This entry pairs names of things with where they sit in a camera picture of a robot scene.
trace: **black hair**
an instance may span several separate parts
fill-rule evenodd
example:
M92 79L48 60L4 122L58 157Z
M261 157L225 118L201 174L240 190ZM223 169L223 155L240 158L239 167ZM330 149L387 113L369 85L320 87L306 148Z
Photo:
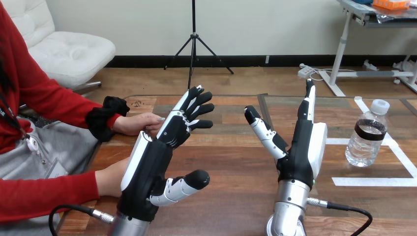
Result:
M3 62L0 59L0 89L4 93L8 93L9 90L15 90L13 83L11 82L10 78L6 74L6 71L3 68Z

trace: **person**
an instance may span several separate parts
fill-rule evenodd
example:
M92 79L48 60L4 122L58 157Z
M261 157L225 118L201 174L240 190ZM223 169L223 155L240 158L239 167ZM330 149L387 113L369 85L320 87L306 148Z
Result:
M35 127L16 117L20 103L60 121ZM0 236L49 235L54 207L120 196L127 159L82 172L97 139L143 129L156 135L162 126L157 115L127 118L127 111L124 100L107 97L102 106L49 79L0 2Z

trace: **silver robotic arm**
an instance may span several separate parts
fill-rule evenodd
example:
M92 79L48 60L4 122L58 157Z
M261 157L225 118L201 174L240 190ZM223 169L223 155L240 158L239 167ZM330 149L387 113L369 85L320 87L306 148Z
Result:
M274 215L267 223L268 236L304 236L304 215L307 198L317 177L327 138L327 126L313 123L315 86L306 81L306 96L298 109L298 120L292 145L287 143L261 119L252 106L245 108L245 117L261 143L274 157L279 171L278 197Z
M209 184L203 170L177 178L165 178L172 152L183 144L196 128L211 128L209 120L196 120L198 115L214 110L210 92L201 86L187 91L170 112L156 139L141 132L120 184L122 195L117 216L109 236L144 236L158 208L181 201Z

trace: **power strip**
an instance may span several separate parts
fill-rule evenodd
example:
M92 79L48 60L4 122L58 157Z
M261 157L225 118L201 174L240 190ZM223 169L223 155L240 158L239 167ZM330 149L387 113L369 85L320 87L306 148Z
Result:
M310 75L313 73L314 73L313 68L311 68L310 66L305 66L303 69L298 71L298 76L306 79L310 77Z

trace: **plastic water bottle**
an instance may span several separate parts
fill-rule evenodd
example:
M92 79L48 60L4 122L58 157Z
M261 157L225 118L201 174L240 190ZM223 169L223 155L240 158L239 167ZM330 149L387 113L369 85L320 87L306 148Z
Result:
M354 166L366 167L375 162L382 141L388 131L385 114L389 103L376 99L370 111L362 114L356 122L345 155Z

